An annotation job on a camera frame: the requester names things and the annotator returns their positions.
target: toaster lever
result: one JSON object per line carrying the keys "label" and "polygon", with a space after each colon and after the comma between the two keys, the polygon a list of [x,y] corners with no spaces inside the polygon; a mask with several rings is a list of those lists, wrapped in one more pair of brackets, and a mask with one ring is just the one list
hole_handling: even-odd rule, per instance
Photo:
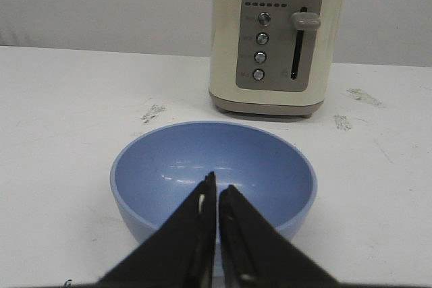
{"label": "toaster lever", "polygon": [[317,13],[293,13],[291,20],[296,30],[313,31],[318,30],[321,26],[321,20]]}

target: bowl rim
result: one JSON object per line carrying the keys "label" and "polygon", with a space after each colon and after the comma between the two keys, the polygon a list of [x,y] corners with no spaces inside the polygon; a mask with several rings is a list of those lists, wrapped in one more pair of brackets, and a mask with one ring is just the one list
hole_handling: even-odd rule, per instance
{"label": "bowl rim", "polygon": [[153,224],[152,222],[149,222],[148,220],[146,220],[145,218],[140,216],[137,212],[132,210],[128,206],[128,204],[126,204],[126,202],[124,201],[124,199],[120,195],[120,193],[117,189],[117,185],[115,183],[115,170],[117,169],[117,165],[118,165],[120,159],[122,158],[122,156],[126,153],[127,150],[129,150],[130,147],[132,147],[135,143],[141,141],[143,138],[145,138],[147,136],[150,136],[150,135],[157,133],[157,132],[162,132],[162,131],[169,129],[169,128],[183,126],[183,125],[194,125],[194,124],[218,124],[218,125],[229,125],[229,126],[235,126],[235,127],[248,128],[248,129],[263,133],[265,135],[271,136],[271,137],[275,138],[276,140],[283,142],[285,145],[288,145],[306,163],[306,166],[308,167],[310,174],[311,174],[311,178],[312,178],[311,179],[312,180],[312,191],[310,193],[308,201],[303,206],[303,208],[299,212],[297,212],[297,214],[295,214],[295,216],[293,216],[292,218],[290,218],[289,220],[287,220],[283,224],[277,226],[276,230],[279,232],[284,232],[288,227],[291,227],[292,224],[297,223],[298,221],[300,221],[301,219],[303,219],[307,215],[307,213],[309,212],[309,210],[311,209],[311,207],[313,205],[313,202],[315,201],[315,198],[317,197],[317,187],[318,187],[317,175],[315,174],[315,170],[313,169],[309,160],[294,145],[292,145],[291,143],[284,140],[283,138],[280,138],[279,136],[276,136],[275,134],[272,134],[268,131],[265,131],[265,130],[257,128],[257,127],[241,124],[241,123],[232,123],[229,121],[186,121],[186,122],[174,123],[174,124],[169,124],[169,125],[165,125],[162,127],[158,127],[157,129],[151,130],[151,131],[137,137],[135,140],[131,141],[127,146],[125,146],[125,148],[123,150],[121,150],[121,152],[115,158],[113,165],[111,167],[110,174],[109,174],[111,191],[113,192],[113,196],[114,196],[116,202],[119,204],[119,206],[121,206],[121,208],[126,213],[129,214],[130,217],[132,217],[133,219],[136,219],[139,223],[142,223],[143,225],[146,225],[147,227],[150,227],[151,229],[153,229],[155,231],[159,228],[158,225]]}

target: blue bowl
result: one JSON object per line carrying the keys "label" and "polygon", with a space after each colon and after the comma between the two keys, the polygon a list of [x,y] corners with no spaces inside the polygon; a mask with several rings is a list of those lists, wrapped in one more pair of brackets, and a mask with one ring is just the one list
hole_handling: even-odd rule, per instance
{"label": "blue bowl", "polygon": [[[115,201],[137,241],[153,234],[210,171],[219,192],[234,184],[287,239],[317,193],[311,164],[270,133],[212,121],[162,127],[124,148],[111,170]],[[214,273],[222,274],[218,253]]]}

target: toaster base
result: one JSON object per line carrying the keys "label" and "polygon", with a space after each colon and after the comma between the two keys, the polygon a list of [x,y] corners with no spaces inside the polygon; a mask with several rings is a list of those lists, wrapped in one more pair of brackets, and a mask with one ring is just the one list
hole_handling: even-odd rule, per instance
{"label": "toaster base", "polygon": [[216,97],[210,92],[210,97],[218,108],[237,113],[250,113],[261,115],[280,115],[280,116],[305,116],[309,117],[322,104],[323,101],[309,106],[288,106],[288,105],[267,105],[254,103],[239,103],[236,101],[225,100]]}

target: toaster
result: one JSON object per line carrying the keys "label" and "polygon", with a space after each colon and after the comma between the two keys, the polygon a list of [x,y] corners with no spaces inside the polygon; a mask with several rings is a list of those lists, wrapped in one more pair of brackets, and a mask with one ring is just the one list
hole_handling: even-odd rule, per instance
{"label": "toaster", "polygon": [[209,93],[222,111],[308,117],[323,103],[342,0],[213,0]]}

